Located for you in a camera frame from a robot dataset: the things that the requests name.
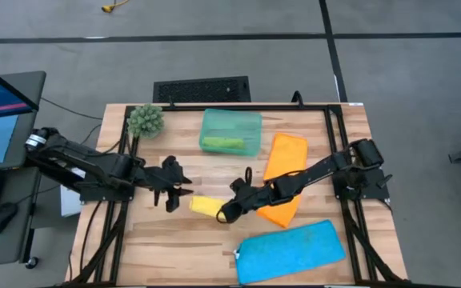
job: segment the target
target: black desk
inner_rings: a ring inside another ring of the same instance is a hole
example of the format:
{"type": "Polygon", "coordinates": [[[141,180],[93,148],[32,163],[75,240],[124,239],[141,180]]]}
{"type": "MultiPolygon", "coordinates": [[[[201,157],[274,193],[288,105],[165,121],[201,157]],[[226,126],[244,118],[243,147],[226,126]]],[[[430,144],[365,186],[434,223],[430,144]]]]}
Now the black desk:
{"type": "MultiPolygon", "coordinates": [[[[39,103],[46,74],[44,72],[29,72],[3,75],[12,86],[21,91],[32,101],[39,103]]],[[[33,129],[36,113],[18,116],[10,146],[5,156],[5,162],[20,166],[26,158],[24,143],[33,129]]],[[[37,168],[21,168],[16,170],[0,170],[2,189],[0,190],[0,204],[15,202],[37,191],[40,173],[37,168]]],[[[18,212],[0,234],[0,264],[27,262],[30,256],[31,241],[34,230],[31,229],[36,195],[19,203],[18,212]]]]}

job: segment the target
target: orange cloth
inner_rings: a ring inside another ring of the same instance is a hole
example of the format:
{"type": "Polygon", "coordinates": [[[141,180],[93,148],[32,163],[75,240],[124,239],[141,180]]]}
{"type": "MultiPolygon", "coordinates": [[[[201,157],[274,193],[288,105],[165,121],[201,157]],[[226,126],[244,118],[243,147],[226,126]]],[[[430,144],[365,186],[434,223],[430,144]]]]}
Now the orange cloth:
{"type": "MultiPolygon", "coordinates": [[[[306,164],[307,140],[277,133],[273,138],[270,159],[263,179],[268,180],[290,171],[304,170],[306,164]]],[[[281,227],[287,228],[298,209],[300,196],[298,195],[291,202],[282,205],[259,208],[257,214],[281,227]]]]}

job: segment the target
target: black metal frame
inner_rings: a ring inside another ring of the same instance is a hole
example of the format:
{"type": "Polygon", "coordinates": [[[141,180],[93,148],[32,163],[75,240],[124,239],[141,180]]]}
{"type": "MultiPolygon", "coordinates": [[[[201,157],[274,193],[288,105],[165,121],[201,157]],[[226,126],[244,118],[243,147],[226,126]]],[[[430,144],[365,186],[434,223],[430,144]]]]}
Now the black metal frame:
{"type": "MultiPolygon", "coordinates": [[[[291,102],[297,103],[295,104],[285,104],[285,105],[272,105],[272,104],[258,104],[258,105],[239,105],[239,104],[231,104],[231,105],[224,105],[224,104],[217,104],[217,105],[181,105],[181,106],[176,106],[174,103],[171,103],[169,106],[163,106],[164,111],[203,111],[207,108],[214,108],[214,109],[221,109],[221,110],[241,110],[241,111],[321,111],[324,114],[325,117],[325,122],[327,126],[327,133],[328,133],[328,138],[329,138],[329,144],[331,147],[331,152],[336,152],[338,150],[337,147],[337,142],[335,140],[335,135],[334,135],[334,129],[333,129],[333,124],[332,124],[332,118],[331,118],[331,113],[335,115],[337,118],[337,124],[339,127],[339,136],[341,138],[341,143],[343,146],[347,145],[348,143],[348,138],[347,138],[347,133],[346,133],[346,128],[344,125],[344,119],[343,119],[343,111],[341,108],[340,104],[326,104],[326,105],[306,105],[303,103],[302,96],[298,91],[295,92],[293,95],[293,98],[291,99],[291,102]]],[[[134,109],[134,106],[127,106],[126,107],[126,113],[125,113],[125,118],[124,122],[122,124],[122,133],[121,133],[121,138],[120,138],[120,146],[118,148],[119,153],[123,153],[125,150],[125,143],[126,143],[126,129],[127,129],[127,124],[125,119],[129,117],[130,112],[134,109]]],[[[130,154],[131,155],[136,155],[138,150],[138,140],[133,139],[130,154]]],[[[348,200],[345,197],[338,197],[336,196],[341,204],[341,210],[343,212],[343,217],[345,214],[350,213],[350,207],[348,206],[348,200]]],[[[359,220],[359,230],[360,233],[363,235],[363,237],[367,240],[368,235],[367,235],[367,226],[366,226],[366,220],[364,218],[364,213],[363,213],[363,207],[360,199],[355,199],[354,200],[355,204],[355,214],[357,219],[359,220]]],[[[102,239],[105,239],[107,236],[108,231],[111,228],[111,219],[113,218],[113,213],[114,213],[114,205],[115,202],[109,202],[108,208],[106,211],[106,221],[103,227],[103,234],[102,234],[102,239]]],[[[127,207],[128,207],[128,202],[124,202],[121,205],[121,212],[126,214],[127,212],[127,207]]],[[[378,282],[378,278],[376,275],[376,269],[375,265],[370,257],[366,253],[366,260],[367,260],[367,270],[369,274],[369,280],[363,280],[362,278],[362,273],[360,270],[360,265],[359,265],[359,257],[357,255],[357,248],[355,245],[355,238],[354,234],[352,231],[346,227],[346,236],[347,236],[347,243],[348,243],[348,250],[349,250],[349,255],[350,255],[350,261],[351,261],[351,267],[353,270],[353,275],[354,275],[354,280],[355,283],[360,283],[364,281],[369,281],[369,284],[375,284],[378,286],[382,286],[384,282],[378,282]]],[[[118,276],[118,265],[119,265],[119,259],[120,255],[122,252],[122,240],[123,240],[123,233],[124,232],[124,227],[122,227],[122,231],[118,234],[116,240],[115,240],[115,249],[114,249],[114,254],[113,254],[113,260],[111,264],[111,270],[110,270],[110,282],[116,283],[117,281],[117,276],[118,276]]],[[[103,268],[103,261],[101,261],[98,264],[98,268],[96,270],[95,274],[95,279],[94,282],[101,282],[102,281],[102,268],[103,268]]]]}

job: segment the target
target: green object in container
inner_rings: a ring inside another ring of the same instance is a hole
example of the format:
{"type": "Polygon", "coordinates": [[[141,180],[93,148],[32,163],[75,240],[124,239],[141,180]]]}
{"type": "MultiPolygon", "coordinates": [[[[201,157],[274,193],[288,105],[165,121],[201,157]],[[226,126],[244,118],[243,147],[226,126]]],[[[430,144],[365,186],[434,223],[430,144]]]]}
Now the green object in container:
{"type": "Polygon", "coordinates": [[[206,109],[198,144],[204,151],[256,156],[262,121],[256,112],[206,109]]]}

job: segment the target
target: green spiky plant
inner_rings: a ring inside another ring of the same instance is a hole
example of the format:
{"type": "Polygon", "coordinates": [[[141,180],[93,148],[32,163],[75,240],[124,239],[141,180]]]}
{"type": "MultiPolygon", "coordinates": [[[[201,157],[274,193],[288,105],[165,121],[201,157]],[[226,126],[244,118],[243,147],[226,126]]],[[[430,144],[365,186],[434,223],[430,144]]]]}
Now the green spiky plant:
{"type": "Polygon", "coordinates": [[[164,126],[162,108],[151,104],[136,106],[127,119],[127,131],[135,138],[154,138],[164,126]]]}

